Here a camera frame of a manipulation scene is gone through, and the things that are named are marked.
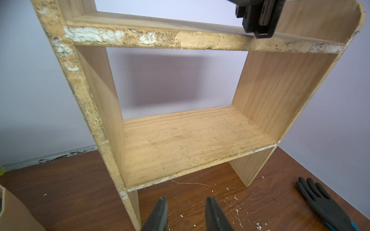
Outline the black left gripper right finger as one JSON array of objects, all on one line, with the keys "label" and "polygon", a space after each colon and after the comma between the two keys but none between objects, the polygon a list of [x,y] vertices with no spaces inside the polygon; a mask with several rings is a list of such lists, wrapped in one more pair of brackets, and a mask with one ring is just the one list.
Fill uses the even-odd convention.
[{"label": "black left gripper right finger", "polygon": [[234,230],[214,197],[207,197],[205,207],[207,231]]}]

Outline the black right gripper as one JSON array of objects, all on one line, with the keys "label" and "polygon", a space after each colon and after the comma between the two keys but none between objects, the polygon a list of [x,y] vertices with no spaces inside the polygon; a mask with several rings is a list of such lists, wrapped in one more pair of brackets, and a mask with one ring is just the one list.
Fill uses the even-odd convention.
[{"label": "black right gripper", "polygon": [[229,0],[236,5],[235,15],[242,19],[246,33],[256,38],[273,37],[285,0]]}]

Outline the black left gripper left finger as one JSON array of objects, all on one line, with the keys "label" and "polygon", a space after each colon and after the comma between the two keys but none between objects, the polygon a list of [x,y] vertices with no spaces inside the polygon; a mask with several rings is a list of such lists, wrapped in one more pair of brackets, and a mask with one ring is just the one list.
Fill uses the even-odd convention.
[{"label": "black left gripper left finger", "polygon": [[168,230],[168,203],[165,197],[160,197],[150,213],[141,231],[167,231]]}]

